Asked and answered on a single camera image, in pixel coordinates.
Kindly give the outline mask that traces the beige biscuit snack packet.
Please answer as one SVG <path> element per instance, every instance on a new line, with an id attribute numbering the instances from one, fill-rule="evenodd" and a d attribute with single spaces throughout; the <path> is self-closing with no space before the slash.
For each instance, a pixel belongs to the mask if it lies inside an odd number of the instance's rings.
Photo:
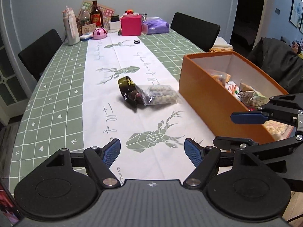
<path id="1" fill-rule="evenodd" d="M 240 83 L 240 100 L 249 107 L 259 107 L 269 102 L 269 98 L 255 90 L 253 87 Z"/>

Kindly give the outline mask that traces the black yellow snack packet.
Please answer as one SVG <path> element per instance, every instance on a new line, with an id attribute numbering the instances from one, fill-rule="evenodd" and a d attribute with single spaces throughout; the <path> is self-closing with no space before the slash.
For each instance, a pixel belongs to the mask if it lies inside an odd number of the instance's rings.
<path id="1" fill-rule="evenodd" d="M 118 80 L 118 86 L 123 99 L 132 107 L 137 108 L 138 105 L 144 105 L 144 98 L 139 92 L 137 85 L 129 76 L 122 77 Z"/>

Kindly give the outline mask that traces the clear packet of white candies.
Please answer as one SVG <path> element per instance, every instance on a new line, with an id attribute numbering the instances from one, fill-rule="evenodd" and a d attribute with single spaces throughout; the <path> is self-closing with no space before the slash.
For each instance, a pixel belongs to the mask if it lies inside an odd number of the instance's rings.
<path id="1" fill-rule="evenodd" d="M 170 85 L 141 85 L 136 86 L 136 100 L 144 106 L 176 104 L 179 102 L 178 93 Z"/>

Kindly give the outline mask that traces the red spicy snack packet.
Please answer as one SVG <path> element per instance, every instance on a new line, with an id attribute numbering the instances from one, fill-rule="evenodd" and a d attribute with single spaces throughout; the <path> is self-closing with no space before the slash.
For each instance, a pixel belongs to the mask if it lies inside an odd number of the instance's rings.
<path id="1" fill-rule="evenodd" d="M 234 97 L 236 98 L 239 97 L 240 94 L 239 87 L 233 81 L 229 81 L 228 83 L 226 83 L 225 88 Z"/>

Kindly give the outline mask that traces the yellow snack packet in box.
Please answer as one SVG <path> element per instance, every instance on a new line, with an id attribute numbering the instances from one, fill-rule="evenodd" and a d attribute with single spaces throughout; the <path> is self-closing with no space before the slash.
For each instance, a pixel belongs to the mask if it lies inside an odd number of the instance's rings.
<path id="1" fill-rule="evenodd" d="M 289 126 L 287 124 L 283 124 L 281 122 L 276 122 L 276 121 L 270 120 L 270 121 L 266 121 L 263 124 L 263 127 L 271 135 L 283 135 Z"/>

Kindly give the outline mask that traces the black jacket on chair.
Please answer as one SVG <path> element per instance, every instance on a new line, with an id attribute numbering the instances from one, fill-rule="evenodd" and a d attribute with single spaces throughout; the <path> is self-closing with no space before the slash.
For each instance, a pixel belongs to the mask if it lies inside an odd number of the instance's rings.
<path id="1" fill-rule="evenodd" d="M 302 58 L 286 43 L 263 37 L 247 56 L 288 93 L 302 92 Z"/>

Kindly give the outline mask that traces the black chair far right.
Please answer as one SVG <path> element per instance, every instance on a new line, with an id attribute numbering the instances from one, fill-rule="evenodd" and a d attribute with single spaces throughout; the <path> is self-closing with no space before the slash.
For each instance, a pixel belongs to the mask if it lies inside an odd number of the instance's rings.
<path id="1" fill-rule="evenodd" d="M 180 12 L 176 12 L 170 28 L 187 38 L 204 52 L 213 47 L 221 27 Z"/>

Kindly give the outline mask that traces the black chair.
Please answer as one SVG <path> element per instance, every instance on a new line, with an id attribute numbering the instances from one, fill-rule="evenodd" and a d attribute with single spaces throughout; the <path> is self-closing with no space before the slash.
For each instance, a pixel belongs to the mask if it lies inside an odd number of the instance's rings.
<path id="1" fill-rule="evenodd" d="M 213 47 L 221 27 L 180 12 L 176 12 L 170 28 L 187 38 L 204 52 Z"/>
<path id="2" fill-rule="evenodd" d="M 19 52 L 19 59 L 37 82 L 62 43 L 57 31 L 51 29 Z"/>

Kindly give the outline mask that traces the black chair left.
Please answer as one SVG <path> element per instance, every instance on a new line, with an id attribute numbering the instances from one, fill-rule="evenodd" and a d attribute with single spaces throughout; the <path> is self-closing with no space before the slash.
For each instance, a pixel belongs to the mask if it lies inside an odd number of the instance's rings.
<path id="1" fill-rule="evenodd" d="M 37 82 L 62 43 L 57 31 L 51 29 L 19 52 L 19 59 Z"/>

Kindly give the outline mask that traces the white pink bottle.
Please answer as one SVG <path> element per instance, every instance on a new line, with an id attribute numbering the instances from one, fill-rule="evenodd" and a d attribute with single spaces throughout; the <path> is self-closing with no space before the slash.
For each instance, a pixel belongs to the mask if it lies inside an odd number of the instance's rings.
<path id="1" fill-rule="evenodd" d="M 80 36 L 77 28 L 77 19 L 72 8 L 66 7 L 63 11 L 63 23 L 68 45 L 72 46 L 79 43 Z"/>

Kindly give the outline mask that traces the purple tissue pack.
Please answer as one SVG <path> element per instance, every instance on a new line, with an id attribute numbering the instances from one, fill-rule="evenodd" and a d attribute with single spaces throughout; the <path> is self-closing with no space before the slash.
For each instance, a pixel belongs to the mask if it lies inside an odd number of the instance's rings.
<path id="1" fill-rule="evenodd" d="M 142 32 L 146 35 L 169 33 L 169 23 L 160 17 L 147 17 L 142 23 Z"/>

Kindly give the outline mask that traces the brown liquor bottle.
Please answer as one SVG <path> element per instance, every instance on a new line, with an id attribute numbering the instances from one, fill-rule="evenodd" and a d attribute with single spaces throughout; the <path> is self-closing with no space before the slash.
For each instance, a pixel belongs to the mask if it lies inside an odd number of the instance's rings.
<path id="1" fill-rule="evenodd" d="M 90 12 L 90 21 L 91 23 L 95 23 L 97 28 L 98 27 L 104 27 L 104 22 L 103 22 L 103 14 L 102 12 L 98 9 L 98 3 L 97 1 L 92 2 L 92 10 Z"/>

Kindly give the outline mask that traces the clear plastic water bottle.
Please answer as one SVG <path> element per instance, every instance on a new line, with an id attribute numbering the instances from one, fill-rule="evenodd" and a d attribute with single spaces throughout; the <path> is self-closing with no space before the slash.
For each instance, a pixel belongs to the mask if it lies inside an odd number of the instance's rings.
<path id="1" fill-rule="evenodd" d="M 79 15 L 79 23 L 82 27 L 90 24 L 89 11 L 86 9 L 85 6 L 81 7 L 81 12 Z"/>

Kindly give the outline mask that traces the patterned game board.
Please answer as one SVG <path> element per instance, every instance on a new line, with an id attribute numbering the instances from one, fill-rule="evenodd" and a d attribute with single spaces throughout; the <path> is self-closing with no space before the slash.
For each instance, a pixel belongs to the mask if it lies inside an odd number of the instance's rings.
<path id="1" fill-rule="evenodd" d="M 112 15 L 115 14 L 116 10 L 105 5 L 101 5 L 99 3 L 97 3 L 97 6 L 98 9 L 102 11 L 105 29 L 109 29 L 110 18 Z M 90 13 L 92 11 L 93 3 L 89 0 L 83 0 L 78 15 L 80 15 L 82 7 L 85 7 L 85 10 Z"/>

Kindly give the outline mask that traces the orange toy figure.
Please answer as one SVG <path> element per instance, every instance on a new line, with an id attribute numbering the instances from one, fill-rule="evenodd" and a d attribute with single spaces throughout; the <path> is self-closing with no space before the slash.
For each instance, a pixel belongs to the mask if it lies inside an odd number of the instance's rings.
<path id="1" fill-rule="evenodd" d="M 131 9 L 125 11 L 125 15 L 133 15 L 133 14 L 134 14 L 134 11 Z"/>

